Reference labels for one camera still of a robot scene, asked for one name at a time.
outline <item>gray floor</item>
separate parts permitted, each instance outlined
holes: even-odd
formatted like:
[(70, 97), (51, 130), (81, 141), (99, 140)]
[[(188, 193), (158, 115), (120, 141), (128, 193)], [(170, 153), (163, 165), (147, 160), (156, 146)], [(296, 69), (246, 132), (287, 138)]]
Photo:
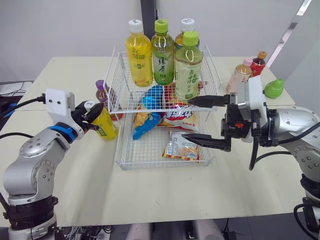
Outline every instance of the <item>gray floor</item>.
[[(304, 215), (299, 213), (304, 223)], [(222, 231), (226, 219), (215, 219)], [(182, 222), (157, 222), (153, 232), (153, 240), (183, 240)], [(110, 240), (124, 240), (130, 225), (116, 225)], [(292, 213), (267, 216), (230, 218), (228, 227), (237, 233), (237, 240), (309, 240), (310, 238), (299, 228)], [(0, 228), (0, 239), (8, 240), (8, 229)]]

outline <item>small red bottle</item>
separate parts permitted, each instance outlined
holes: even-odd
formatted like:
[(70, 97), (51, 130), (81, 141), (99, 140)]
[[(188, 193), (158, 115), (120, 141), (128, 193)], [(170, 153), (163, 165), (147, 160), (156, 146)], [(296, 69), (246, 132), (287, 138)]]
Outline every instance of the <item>small red bottle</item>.
[(266, 56), (267, 53), (265, 51), (260, 51), (258, 56), (252, 60), (250, 68), (253, 77), (260, 75), (262, 70), (265, 68), (266, 62), (264, 59), (266, 58)]
[[(104, 83), (105, 83), (105, 81), (103, 81), (103, 80), (98, 80), (95, 82), (95, 85), (97, 88), (95, 96), (99, 100), (100, 103), (103, 103), (104, 108), (108, 110), (108, 96), (104, 90)], [(105, 85), (105, 89), (107, 90), (108, 93), (110, 91), (111, 96), (113, 96), (113, 98), (114, 98), (113, 101), (116, 101), (117, 96), (115, 94), (115, 91), (112, 88), (108, 87), (107, 84)], [(123, 115), (124, 115), (123, 113), (117, 114), (118, 119), (120, 120), (123, 117)], [(117, 121), (115, 114), (110, 114), (110, 117), (111, 117), (112, 121)]]

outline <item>white bottle cap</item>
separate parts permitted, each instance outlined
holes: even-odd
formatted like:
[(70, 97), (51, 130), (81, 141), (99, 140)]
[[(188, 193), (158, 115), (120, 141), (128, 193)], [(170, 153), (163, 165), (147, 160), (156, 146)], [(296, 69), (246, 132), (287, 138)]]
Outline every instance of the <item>white bottle cap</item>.
[(90, 109), (91, 109), (95, 104), (96, 104), (96, 101), (94, 101), (94, 100), (86, 101), (86, 102), (84, 103), (84, 108), (85, 108), (85, 110), (86, 110), (87, 112), (89, 112)]
[(194, 31), (195, 30), (195, 20), (192, 18), (184, 18), (181, 20), (181, 31)]
[(129, 21), (129, 30), (131, 33), (141, 33), (144, 31), (142, 21), (133, 19)]

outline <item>wire basket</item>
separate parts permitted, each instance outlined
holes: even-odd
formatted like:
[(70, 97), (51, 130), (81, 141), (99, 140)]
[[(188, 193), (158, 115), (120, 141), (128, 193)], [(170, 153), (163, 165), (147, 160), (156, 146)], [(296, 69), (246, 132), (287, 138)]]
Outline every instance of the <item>wire basket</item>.
[[(208, 134), (207, 125), (194, 112), (199, 120), (200, 132)], [(183, 160), (180, 158), (163, 157), (164, 150), (170, 142), (169, 131), (183, 131), (172, 127), (155, 127), (133, 140), (133, 121), (135, 113), (126, 114), (123, 130), (119, 133), (115, 161), (123, 170), (169, 168), (169, 167), (200, 167), (208, 166), (214, 159), (211, 148), (198, 146), (199, 160)]]
[[(113, 50), (113, 57), (109, 69), (106, 74), (105, 81), (110, 74), (110, 66), (115, 63), (114, 73), (112, 76), (110, 91), (108, 94), (108, 111), (111, 114), (117, 113), (136, 113), (145, 112), (146, 110), (137, 109), (144, 94), (153, 86), (157, 85), (155, 81), (148, 87), (138, 87), (134, 84), (130, 72), (128, 55), (126, 52), (118, 53), (115, 55), (115, 49)], [(204, 95), (218, 95), (218, 90), (221, 85), (220, 76), (217, 72), (216, 66), (212, 60), (212, 56), (207, 46), (203, 51), (203, 60), (201, 63), (200, 78), (198, 84), (198, 96)], [(165, 96), (165, 104), (161, 107), (148, 109), (149, 112), (174, 112), (177, 111), (175, 105), (177, 100), (175, 97), (169, 97), (175, 95), (175, 85), (164, 86), (167, 96)], [(217, 107), (205, 108), (198, 107), (188, 103), (182, 103), (187, 105), (186, 111), (215, 111)]]

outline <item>black pole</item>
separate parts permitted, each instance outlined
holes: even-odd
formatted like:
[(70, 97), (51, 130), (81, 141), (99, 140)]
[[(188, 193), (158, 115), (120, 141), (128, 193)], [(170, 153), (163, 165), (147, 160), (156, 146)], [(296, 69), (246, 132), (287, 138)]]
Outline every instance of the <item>black pole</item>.
[(155, 35), (156, 0), (140, 0), (143, 32), (150, 40)]

